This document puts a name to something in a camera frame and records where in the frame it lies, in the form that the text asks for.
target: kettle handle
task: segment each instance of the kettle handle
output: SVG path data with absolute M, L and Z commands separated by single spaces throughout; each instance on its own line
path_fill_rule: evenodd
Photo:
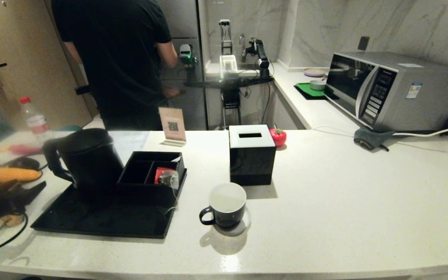
M 73 183 L 74 180 L 70 175 L 70 172 L 65 170 L 60 163 L 60 156 L 58 155 L 57 146 L 61 140 L 61 138 L 57 138 L 44 142 L 42 151 L 46 161 L 48 162 L 49 169 L 55 174 L 55 176 Z

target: microwave door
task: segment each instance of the microwave door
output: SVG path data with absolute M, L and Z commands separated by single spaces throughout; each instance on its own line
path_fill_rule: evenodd
M 368 74 L 362 86 L 360 87 L 359 94 L 357 94 L 357 99 L 355 101 L 355 115 L 358 119 L 362 117 L 363 111 L 361 110 L 361 105 L 364 105 L 369 98 L 369 93 L 373 83 L 375 83 L 375 76 L 379 67 L 375 66 L 373 70 Z
M 329 75 L 327 77 L 327 94 L 332 94 L 331 100 L 338 107 L 350 112 L 358 118 L 357 98 L 359 92 L 364 92 L 364 82 L 375 65 L 351 57 L 333 55 Z

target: countertop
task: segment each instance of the countertop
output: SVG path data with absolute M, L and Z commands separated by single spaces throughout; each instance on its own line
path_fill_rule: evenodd
M 348 136 L 287 133 L 286 148 L 276 152 L 273 183 L 245 187 L 252 223 L 239 237 L 224 237 L 197 217 L 210 189 L 229 181 L 227 131 L 187 131 L 185 147 L 161 145 L 164 134 L 157 131 L 146 151 L 181 151 L 188 168 L 165 240 L 26 229 L 0 249 L 0 271 L 116 280 L 448 271 L 448 142 L 409 139 L 391 152 L 372 153 Z M 42 179 L 48 186 L 27 208 L 30 223 L 69 185 L 49 170 Z M 0 242 L 16 230 L 0 233 Z

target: red bell pepper ornament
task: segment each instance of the red bell pepper ornament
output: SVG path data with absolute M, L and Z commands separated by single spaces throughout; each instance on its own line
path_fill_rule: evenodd
M 281 147 L 286 142 L 286 132 L 280 129 L 269 129 L 272 140 L 276 144 L 276 147 Z

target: microwave label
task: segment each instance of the microwave label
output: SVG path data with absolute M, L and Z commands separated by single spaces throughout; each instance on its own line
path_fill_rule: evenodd
M 407 92 L 406 99 L 416 99 L 422 86 L 423 83 L 412 83 L 409 92 Z
M 423 66 L 418 65 L 418 64 L 414 64 L 414 63 L 399 63 L 399 65 L 404 66 L 404 67 L 418 67 L 418 68 L 423 68 Z

